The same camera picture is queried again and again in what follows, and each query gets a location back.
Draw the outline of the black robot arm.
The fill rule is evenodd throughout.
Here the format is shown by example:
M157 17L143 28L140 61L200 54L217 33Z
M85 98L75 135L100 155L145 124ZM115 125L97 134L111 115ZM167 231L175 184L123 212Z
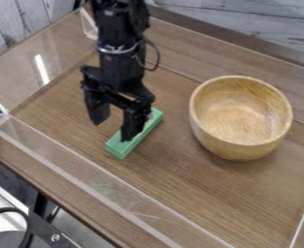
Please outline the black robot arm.
M145 0L91 0L91 5L100 65L80 68L85 105L97 125L108 120L111 106L123 109L121 139L129 141L144 131L155 101L144 85L151 11Z

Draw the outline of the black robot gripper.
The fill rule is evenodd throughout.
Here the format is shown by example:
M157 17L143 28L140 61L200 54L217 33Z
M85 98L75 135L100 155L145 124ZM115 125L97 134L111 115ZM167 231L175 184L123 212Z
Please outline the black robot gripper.
M155 95L144 85L148 68L147 46L99 46L100 66L84 65L81 88L89 118L95 125L109 118L109 106L124 109L121 140L131 141L145 128Z

